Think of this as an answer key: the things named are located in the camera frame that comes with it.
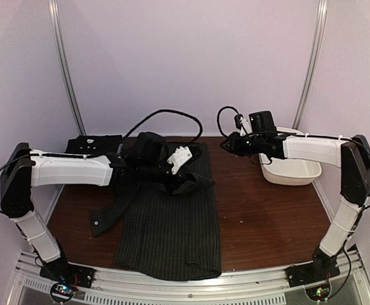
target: brown wooden surface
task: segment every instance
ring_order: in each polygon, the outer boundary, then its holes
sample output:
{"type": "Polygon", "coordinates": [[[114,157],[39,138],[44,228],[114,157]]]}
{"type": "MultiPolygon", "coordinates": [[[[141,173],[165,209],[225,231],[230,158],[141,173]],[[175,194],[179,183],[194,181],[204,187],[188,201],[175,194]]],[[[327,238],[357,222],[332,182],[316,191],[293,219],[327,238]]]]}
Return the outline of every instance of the brown wooden surface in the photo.
{"type": "MultiPolygon", "coordinates": [[[[309,261],[329,227],[313,186],[267,182],[259,165],[221,150],[222,139],[209,137],[200,142],[209,145],[216,182],[223,271],[309,261]]],[[[113,200],[109,187],[65,186],[49,228],[71,262],[116,268],[112,260],[123,219],[96,238],[89,227],[89,211],[106,207],[113,200]]]]}

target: metal bar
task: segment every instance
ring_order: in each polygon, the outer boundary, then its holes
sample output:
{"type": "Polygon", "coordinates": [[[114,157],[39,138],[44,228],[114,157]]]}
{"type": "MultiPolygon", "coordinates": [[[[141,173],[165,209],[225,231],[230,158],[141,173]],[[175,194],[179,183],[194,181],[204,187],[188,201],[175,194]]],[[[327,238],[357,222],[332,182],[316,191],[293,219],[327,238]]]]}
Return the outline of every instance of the metal bar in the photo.
{"type": "Polygon", "coordinates": [[[315,30],[313,33],[310,61],[308,64],[308,70],[306,72],[303,91],[301,93],[301,98],[299,100],[297,112],[294,118],[294,124],[292,125],[294,129],[298,129],[302,122],[306,103],[311,92],[313,79],[315,77],[315,68],[319,59],[319,53],[322,47],[322,42],[324,40],[326,18],[327,18],[327,0],[319,0],[317,20],[315,22],[315,30]]]}
{"type": "Polygon", "coordinates": [[[58,1],[49,0],[50,5],[50,16],[52,22],[52,29],[55,36],[55,44],[58,51],[58,59],[62,72],[62,78],[64,79],[66,93],[71,106],[72,115],[74,117],[76,127],[79,130],[80,135],[86,135],[85,126],[83,124],[82,115],[79,111],[78,102],[76,101],[75,91],[72,85],[71,72],[66,59],[66,52],[64,46],[64,39],[62,37],[61,24],[58,12],[58,1]]]}

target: white container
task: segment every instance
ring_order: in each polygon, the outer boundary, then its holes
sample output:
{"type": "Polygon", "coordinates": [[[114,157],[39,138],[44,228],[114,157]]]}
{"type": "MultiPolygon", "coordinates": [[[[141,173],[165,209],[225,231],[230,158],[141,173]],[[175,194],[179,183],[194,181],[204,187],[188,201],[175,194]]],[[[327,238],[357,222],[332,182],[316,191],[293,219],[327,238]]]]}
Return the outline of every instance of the white container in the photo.
{"type": "MultiPolygon", "coordinates": [[[[303,135],[304,133],[284,127],[277,127],[280,132],[295,132],[303,135]]],[[[265,154],[259,154],[261,170],[264,178],[274,184],[285,186],[304,186],[315,180],[322,173],[322,167],[319,162],[293,159],[273,158],[271,164],[265,154]]]]}

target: robotic arm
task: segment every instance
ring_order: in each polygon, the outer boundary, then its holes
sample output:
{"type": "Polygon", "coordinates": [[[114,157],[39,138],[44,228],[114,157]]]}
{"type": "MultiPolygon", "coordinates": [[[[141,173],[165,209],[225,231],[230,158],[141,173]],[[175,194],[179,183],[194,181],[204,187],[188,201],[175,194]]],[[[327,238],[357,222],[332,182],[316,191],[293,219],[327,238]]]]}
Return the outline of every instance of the robotic arm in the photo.
{"type": "Polygon", "coordinates": [[[278,133],[270,111],[249,119],[235,117],[233,132],[221,147],[238,156],[263,153],[268,159],[305,159],[341,168],[341,199],[332,224],[313,253],[313,262],[287,270],[290,287],[339,275],[336,258],[355,231],[370,197],[370,147],[365,136],[351,139],[278,133]]]}
{"type": "Polygon", "coordinates": [[[131,149],[124,152],[120,136],[84,138],[88,150],[81,143],[67,153],[59,154],[31,150],[28,143],[16,146],[8,166],[1,174],[1,211],[19,228],[38,253],[43,269],[41,275],[62,283],[90,287],[93,270],[68,263],[59,242],[51,235],[31,201],[31,187],[48,184],[93,184],[108,186],[137,181],[159,182],[168,193],[174,193],[184,182],[193,181],[183,164],[200,155],[196,146],[178,147],[168,155],[165,139],[155,133],[140,133],[131,149]],[[94,151],[107,139],[112,150],[97,154],[78,154],[94,151]]]}

